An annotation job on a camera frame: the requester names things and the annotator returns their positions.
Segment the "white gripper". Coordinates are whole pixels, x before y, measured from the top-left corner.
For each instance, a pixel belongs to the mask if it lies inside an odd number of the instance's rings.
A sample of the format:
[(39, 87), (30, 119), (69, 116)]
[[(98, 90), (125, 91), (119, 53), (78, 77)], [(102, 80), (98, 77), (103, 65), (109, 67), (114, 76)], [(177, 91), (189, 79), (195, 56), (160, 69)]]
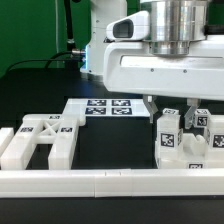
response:
[(145, 42), (114, 42), (105, 51), (103, 82), (113, 92), (144, 94), (150, 122), (158, 112), (156, 96), (188, 98), (190, 129), (199, 99), (224, 101), (224, 41), (193, 42), (186, 56), (153, 55)]

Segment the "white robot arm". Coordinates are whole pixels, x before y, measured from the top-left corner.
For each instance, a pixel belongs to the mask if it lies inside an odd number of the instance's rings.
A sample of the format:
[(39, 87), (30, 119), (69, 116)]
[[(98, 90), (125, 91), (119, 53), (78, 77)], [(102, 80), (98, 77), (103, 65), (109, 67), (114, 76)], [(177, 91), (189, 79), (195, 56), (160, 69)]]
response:
[(92, 35), (82, 76), (113, 92), (141, 94), (151, 114), (157, 96), (185, 98), (185, 127), (202, 99), (224, 101), (224, 27), (207, 24), (212, 0), (90, 0)]

